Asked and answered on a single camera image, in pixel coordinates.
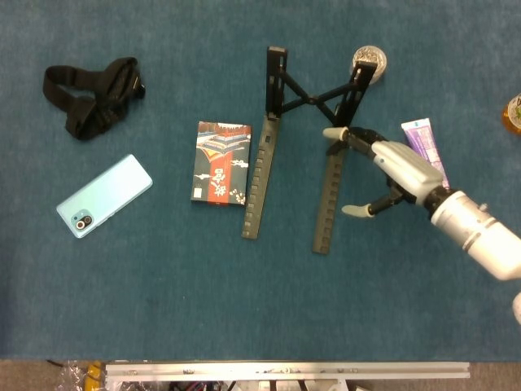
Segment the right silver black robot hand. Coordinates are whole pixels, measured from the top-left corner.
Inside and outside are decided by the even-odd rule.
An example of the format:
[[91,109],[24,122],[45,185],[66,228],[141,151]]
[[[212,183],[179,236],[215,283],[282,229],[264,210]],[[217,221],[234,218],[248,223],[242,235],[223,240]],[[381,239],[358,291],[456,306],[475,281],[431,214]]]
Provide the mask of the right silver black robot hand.
[[355,126],[329,127],[322,135],[334,142],[327,151],[329,155],[349,147],[368,157],[387,178],[387,195],[365,205],[343,206],[341,211],[348,216],[373,217],[403,200],[422,205],[427,196],[442,185],[443,174],[411,147],[389,141],[374,130]]

